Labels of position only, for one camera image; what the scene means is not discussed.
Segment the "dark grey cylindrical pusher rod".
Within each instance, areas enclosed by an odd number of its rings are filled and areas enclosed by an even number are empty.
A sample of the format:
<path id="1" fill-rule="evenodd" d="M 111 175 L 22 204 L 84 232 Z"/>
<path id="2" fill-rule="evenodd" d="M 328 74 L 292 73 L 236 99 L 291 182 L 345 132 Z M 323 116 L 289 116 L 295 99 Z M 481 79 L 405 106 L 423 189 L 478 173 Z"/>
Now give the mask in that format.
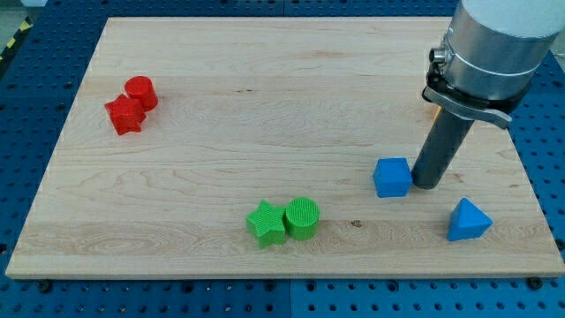
<path id="1" fill-rule="evenodd" d="M 413 184 L 434 189 L 474 124 L 441 109 L 411 170 Z"/>

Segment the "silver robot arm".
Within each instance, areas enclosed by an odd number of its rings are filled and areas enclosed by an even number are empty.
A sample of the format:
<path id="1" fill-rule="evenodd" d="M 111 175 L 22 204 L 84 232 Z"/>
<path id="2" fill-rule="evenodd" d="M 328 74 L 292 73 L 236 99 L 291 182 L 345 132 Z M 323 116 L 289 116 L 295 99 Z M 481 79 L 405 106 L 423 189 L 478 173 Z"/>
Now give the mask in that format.
<path id="1" fill-rule="evenodd" d="M 440 111 L 414 163 L 415 186 L 440 182 L 476 121 L 506 129 L 564 28 L 563 0 L 461 0 L 429 51 L 422 97 Z"/>

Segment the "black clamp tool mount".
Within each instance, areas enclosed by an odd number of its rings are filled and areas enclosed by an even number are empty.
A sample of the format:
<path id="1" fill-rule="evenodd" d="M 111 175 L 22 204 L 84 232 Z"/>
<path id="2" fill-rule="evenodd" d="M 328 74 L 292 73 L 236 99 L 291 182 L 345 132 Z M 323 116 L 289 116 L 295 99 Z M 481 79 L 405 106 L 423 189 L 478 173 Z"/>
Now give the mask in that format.
<path id="1" fill-rule="evenodd" d="M 530 89 L 527 84 L 517 95 L 503 100 L 491 100 L 469 95 L 451 87 L 440 73 L 440 65 L 431 63 L 426 74 L 426 87 L 422 97 L 463 120 L 479 120 L 508 129 L 510 113 L 518 106 Z"/>

